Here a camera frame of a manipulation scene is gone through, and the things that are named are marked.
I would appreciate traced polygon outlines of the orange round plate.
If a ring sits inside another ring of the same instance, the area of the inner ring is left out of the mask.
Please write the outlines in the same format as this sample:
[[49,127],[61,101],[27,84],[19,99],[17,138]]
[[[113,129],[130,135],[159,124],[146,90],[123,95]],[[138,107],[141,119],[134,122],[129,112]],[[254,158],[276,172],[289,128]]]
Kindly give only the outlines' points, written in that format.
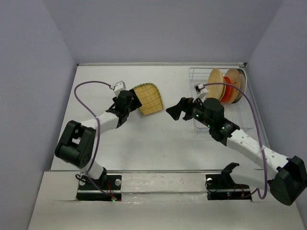
[[[231,80],[227,76],[224,77],[224,81],[225,81],[225,83],[232,84]],[[225,86],[225,92],[223,94],[223,97],[220,100],[220,102],[222,102],[222,103],[226,103],[228,101],[228,99],[230,98],[231,93],[232,93],[232,86],[230,86],[230,85],[224,85],[224,86]]]

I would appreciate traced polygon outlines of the green yellow woven-pattern plate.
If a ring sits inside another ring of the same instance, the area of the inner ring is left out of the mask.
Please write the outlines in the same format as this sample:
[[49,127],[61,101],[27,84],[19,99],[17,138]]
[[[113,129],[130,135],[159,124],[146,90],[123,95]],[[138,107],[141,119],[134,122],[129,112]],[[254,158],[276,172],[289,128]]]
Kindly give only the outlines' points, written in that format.
[[138,109],[142,116],[162,111],[164,104],[157,86],[153,83],[143,83],[133,88],[142,106]]

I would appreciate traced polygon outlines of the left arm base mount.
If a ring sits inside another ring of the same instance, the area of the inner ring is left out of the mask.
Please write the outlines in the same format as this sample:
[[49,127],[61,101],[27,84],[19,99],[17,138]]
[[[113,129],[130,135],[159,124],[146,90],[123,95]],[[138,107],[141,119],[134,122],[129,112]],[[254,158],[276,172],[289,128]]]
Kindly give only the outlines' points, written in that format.
[[76,174],[78,189],[76,199],[79,201],[108,201],[117,202],[122,200],[121,174],[108,174],[103,185],[99,181],[92,179],[94,184],[83,174]]

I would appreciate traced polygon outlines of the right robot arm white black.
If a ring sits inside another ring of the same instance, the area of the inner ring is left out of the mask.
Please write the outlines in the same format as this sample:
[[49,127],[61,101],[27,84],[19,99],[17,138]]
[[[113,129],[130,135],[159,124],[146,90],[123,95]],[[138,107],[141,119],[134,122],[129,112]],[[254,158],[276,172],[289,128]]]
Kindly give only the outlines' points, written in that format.
[[224,107],[219,100],[181,98],[175,106],[166,109],[174,120],[195,119],[209,128],[211,137],[224,146],[236,150],[264,170],[264,174],[246,177],[244,184],[258,181],[269,188],[272,196],[280,203],[290,206],[307,187],[307,171],[304,161],[298,156],[289,158],[281,155],[259,141],[251,138],[238,125],[226,119]]

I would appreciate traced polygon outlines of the beige painted plate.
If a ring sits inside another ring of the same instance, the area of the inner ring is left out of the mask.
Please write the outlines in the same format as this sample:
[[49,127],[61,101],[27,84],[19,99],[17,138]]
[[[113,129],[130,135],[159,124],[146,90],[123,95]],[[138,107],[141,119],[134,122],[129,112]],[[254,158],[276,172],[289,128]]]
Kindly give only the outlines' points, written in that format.
[[[237,69],[229,69],[226,72],[225,76],[230,79],[232,85],[234,85],[234,86],[236,86],[237,88],[240,89],[241,79],[240,79],[240,73]],[[237,98],[238,94],[239,94],[239,90],[232,87],[230,96],[226,100],[226,103],[231,104]]]

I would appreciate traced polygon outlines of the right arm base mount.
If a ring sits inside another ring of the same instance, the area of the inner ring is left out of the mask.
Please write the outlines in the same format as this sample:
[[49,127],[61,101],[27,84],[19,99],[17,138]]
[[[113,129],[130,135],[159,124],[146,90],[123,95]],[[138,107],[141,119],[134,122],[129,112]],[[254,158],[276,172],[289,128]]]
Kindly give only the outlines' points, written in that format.
[[205,188],[208,200],[252,200],[250,187],[245,184],[236,184],[231,178],[238,163],[230,163],[220,173],[207,174]]

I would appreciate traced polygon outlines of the white plate green red rim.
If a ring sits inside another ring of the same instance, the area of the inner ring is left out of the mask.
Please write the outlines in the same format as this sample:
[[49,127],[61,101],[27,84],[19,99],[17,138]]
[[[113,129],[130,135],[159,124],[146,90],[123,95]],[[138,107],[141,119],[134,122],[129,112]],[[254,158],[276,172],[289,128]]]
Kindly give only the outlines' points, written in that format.
[[[240,76],[240,89],[242,92],[246,91],[246,86],[247,86],[247,78],[246,78],[246,73],[242,69],[237,69],[239,72]],[[239,101],[242,98],[242,93],[239,92],[238,96],[236,97],[236,100]]]

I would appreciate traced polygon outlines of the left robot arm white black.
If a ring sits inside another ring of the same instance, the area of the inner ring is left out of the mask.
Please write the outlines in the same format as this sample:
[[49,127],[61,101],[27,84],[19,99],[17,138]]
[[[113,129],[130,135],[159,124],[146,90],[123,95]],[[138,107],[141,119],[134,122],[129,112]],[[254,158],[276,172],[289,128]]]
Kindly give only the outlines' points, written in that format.
[[122,126],[130,112],[142,106],[133,89],[121,90],[113,101],[108,110],[88,124],[69,121],[55,148],[55,156],[76,166],[95,189],[106,185],[107,170],[94,159],[98,151],[94,144],[100,142],[103,133]]

